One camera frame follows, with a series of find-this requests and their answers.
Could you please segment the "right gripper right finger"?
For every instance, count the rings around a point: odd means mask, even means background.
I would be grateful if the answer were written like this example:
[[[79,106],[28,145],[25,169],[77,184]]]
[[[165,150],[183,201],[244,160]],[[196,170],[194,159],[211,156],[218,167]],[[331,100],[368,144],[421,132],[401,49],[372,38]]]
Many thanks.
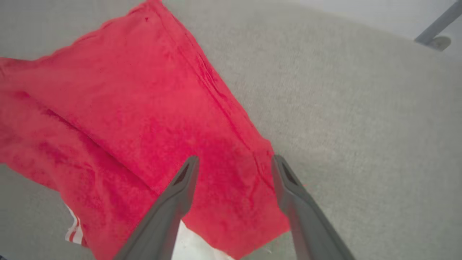
[[[354,260],[340,235],[281,155],[272,158],[277,203],[289,220],[298,260]]]

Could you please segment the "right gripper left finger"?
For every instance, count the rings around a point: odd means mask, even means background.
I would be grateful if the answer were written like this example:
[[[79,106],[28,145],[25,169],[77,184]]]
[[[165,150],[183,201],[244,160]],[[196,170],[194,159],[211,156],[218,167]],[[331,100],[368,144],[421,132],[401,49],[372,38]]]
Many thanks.
[[[181,219],[192,206],[199,174],[198,156],[190,156],[144,215],[115,260],[170,260]]]

